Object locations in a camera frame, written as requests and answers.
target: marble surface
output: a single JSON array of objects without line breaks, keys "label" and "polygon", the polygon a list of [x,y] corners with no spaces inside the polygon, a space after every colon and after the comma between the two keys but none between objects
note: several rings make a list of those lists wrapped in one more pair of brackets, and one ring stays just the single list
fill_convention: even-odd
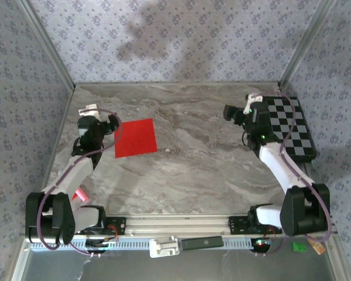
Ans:
[{"label": "marble surface", "polygon": [[243,107],[246,94],[273,87],[78,85],[50,180],[66,165],[78,137],[78,109],[98,104],[117,112],[123,122],[153,118],[158,151],[119,159],[114,149],[104,152],[82,184],[88,204],[104,206],[107,214],[233,214],[246,213],[254,204],[280,203],[283,192],[269,169],[243,146],[243,129],[222,117],[225,104]]}]

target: wall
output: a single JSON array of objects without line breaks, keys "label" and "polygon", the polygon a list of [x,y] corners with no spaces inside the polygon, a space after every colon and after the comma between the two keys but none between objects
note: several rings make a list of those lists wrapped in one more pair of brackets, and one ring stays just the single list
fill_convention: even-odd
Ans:
[{"label": "wall", "polygon": [[31,0],[75,83],[278,81],[319,0]]},{"label": "wall", "polygon": [[298,94],[314,137],[313,173],[331,190],[331,212],[351,265],[351,0],[337,1],[290,91]]},{"label": "wall", "polygon": [[14,1],[0,1],[0,280],[39,190],[68,91]]}]

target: red square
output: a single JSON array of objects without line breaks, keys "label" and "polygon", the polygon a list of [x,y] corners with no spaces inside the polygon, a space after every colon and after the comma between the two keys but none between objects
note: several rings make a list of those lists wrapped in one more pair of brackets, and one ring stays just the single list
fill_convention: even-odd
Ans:
[{"label": "red square", "polygon": [[115,144],[116,158],[157,151],[152,119],[124,122],[122,127],[122,136]]}]

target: green tag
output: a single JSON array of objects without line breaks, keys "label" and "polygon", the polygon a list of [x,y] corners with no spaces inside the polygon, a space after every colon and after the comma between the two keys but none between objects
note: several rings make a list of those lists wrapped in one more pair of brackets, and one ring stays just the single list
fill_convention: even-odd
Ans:
[{"label": "green tag", "polygon": [[293,242],[292,243],[292,248],[293,248],[294,252],[305,253],[307,251],[305,245],[302,244],[302,243]]}]

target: checkerboard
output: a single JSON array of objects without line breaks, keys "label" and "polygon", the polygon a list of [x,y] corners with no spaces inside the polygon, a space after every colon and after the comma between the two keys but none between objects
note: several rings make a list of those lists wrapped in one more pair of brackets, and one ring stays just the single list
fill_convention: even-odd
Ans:
[{"label": "checkerboard", "polygon": [[[285,148],[293,161],[309,163],[316,158],[316,149],[312,141],[303,111],[297,98],[291,98],[295,106],[295,127]],[[269,106],[270,122],[273,132],[283,140],[290,131],[293,121],[293,110],[289,100],[283,97],[264,97]]]}]

